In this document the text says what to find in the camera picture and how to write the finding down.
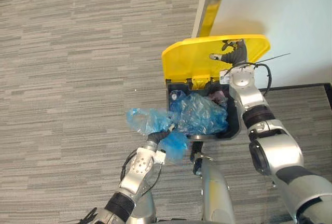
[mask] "metal joint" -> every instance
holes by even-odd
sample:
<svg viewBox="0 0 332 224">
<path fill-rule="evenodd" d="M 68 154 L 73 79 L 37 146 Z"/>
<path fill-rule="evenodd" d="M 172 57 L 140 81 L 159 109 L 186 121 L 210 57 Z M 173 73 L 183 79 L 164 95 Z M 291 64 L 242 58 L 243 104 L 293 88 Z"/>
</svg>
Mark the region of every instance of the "metal joint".
<svg viewBox="0 0 332 224">
<path fill-rule="evenodd" d="M 265 166 L 264 174 L 274 175 L 278 170 L 289 166 L 303 166 L 303 156 L 296 141 L 287 134 L 278 134 L 259 138 L 250 146 L 253 162 L 260 157 L 261 152 Z"/>
<path fill-rule="evenodd" d="M 255 87 L 252 66 L 234 67 L 229 76 L 229 85 L 230 95 L 235 100 L 240 117 L 254 106 L 268 105 L 261 92 Z"/>
</svg>

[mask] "plastic bag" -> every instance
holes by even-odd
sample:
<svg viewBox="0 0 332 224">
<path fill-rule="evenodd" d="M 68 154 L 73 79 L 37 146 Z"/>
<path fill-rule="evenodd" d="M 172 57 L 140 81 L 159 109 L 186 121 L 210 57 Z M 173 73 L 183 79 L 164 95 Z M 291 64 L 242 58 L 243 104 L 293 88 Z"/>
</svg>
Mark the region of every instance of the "plastic bag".
<svg viewBox="0 0 332 224">
<path fill-rule="evenodd" d="M 158 148 L 166 151 L 166 159 L 174 164 L 182 164 L 183 156 L 190 146 L 187 136 L 180 132 L 171 132 L 160 141 Z"/>
<path fill-rule="evenodd" d="M 183 99 L 181 108 L 177 130 L 186 135 L 210 135 L 228 128 L 227 111 L 197 93 Z"/>
<path fill-rule="evenodd" d="M 211 101 L 215 102 L 219 106 L 222 106 L 223 108 L 227 109 L 228 98 L 225 97 L 223 91 L 215 91 L 214 93 L 209 94 L 209 98 Z"/>
<path fill-rule="evenodd" d="M 174 113 L 181 113 L 181 101 L 186 97 L 187 95 L 182 90 L 173 90 L 170 94 L 170 111 Z"/>
<path fill-rule="evenodd" d="M 143 135 L 167 131 L 173 122 L 172 113 L 165 109 L 131 108 L 127 112 L 128 125 Z"/>
</svg>

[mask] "white wall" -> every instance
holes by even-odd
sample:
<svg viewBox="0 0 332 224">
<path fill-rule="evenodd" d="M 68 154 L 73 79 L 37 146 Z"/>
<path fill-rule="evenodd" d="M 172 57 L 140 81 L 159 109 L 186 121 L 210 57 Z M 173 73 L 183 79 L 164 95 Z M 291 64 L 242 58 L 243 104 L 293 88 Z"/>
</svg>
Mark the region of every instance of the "white wall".
<svg viewBox="0 0 332 224">
<path fill-rule="evenodd" d="M 273 87 L 332 82 L 332 0 L 222 0 L 210 35 L 265 34 Z M 266 72 L 256 73 L 265 88 Z"/>
</svg>

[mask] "black rubber band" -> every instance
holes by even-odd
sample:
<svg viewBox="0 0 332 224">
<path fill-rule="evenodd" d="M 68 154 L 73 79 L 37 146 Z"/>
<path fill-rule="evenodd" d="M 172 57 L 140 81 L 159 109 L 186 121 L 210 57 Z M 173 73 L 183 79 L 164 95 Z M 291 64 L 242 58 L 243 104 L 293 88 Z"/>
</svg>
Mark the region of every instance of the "black rubber band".
<svg viewBox="0 0 332 224">
<path fill-rule="evenodd" d="M 126 195 L 116 192 L 108 201 L 105 209 L 126 222 L 135 208 L 134 202 Z"/>
</svg>

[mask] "trash bin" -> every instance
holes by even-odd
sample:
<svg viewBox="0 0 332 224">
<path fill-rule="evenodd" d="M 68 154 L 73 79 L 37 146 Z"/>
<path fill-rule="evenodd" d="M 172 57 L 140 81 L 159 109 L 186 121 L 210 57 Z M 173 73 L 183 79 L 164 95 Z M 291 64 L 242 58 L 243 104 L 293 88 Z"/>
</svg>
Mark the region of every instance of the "trash bin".
<svg viewBox="0 0 332 224">
<path fill-rule="evenodd" d="M 202 96 L 222 90 L 228 98 L 226 132 L 214 135 L 192 135 L 197 139 L 231 139 L 240 131 L 240 121 L 234 99 L 229 95 L 229 86 L 219 84 L 219 72 L 231 68 L 231 65 L 209 58 L 211 53 L 226 54 L 233 51 L 225 43 L 231 40 L 244 39 L 249 62 L 256 62 L 270 49 L 268 40 L 263 35 L 228 35 L 208 36 L 185 39 L 169 46 L 161 55 L 165 84 L 167 88 L 167 108 L 169 109 L 169 94 L 173 90 L 182 90 L 187 95 L 195 92 Z"/>
</svg>

